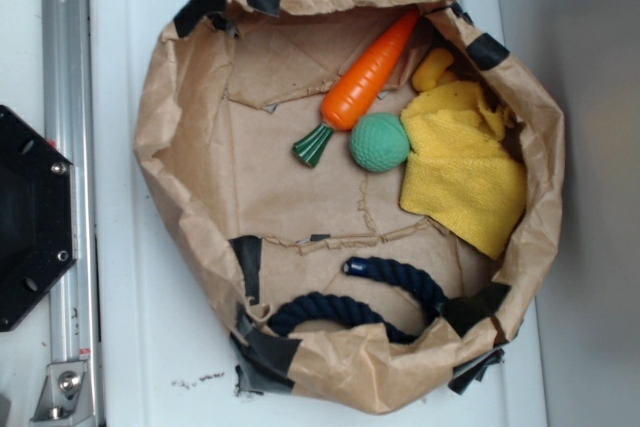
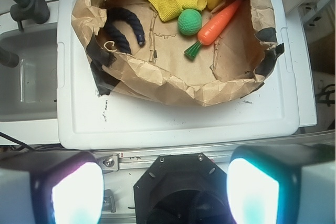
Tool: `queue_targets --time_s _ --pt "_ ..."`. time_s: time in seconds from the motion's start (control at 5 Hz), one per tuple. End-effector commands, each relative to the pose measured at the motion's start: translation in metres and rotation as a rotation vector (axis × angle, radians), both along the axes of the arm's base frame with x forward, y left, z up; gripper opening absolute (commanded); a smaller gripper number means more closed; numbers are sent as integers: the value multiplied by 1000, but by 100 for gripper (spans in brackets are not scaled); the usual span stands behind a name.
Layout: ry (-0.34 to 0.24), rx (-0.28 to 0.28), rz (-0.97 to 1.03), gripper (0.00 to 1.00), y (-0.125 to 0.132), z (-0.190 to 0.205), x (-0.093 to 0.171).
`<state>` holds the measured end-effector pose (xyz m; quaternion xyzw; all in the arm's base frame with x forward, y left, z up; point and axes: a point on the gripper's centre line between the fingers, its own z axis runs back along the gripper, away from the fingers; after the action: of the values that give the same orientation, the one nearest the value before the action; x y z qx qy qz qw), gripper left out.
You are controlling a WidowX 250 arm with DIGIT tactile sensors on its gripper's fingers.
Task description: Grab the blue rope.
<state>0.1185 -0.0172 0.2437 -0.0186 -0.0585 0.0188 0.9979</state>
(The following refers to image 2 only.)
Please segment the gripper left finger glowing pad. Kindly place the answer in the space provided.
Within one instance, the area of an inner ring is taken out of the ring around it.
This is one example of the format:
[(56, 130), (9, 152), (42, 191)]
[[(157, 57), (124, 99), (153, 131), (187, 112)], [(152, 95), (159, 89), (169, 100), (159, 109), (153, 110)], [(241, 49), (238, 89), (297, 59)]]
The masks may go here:
[(88, 151), (1, 153), (1, 223), (98, 223), (103, 195)]

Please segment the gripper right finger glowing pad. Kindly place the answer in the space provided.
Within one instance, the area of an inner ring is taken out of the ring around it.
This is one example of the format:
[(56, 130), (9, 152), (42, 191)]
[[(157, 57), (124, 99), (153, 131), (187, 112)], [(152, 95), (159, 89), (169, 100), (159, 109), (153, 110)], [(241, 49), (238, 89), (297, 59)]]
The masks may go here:
[(237, 223), (335, 223), (335, 146), (239, 146), (226, 186)]

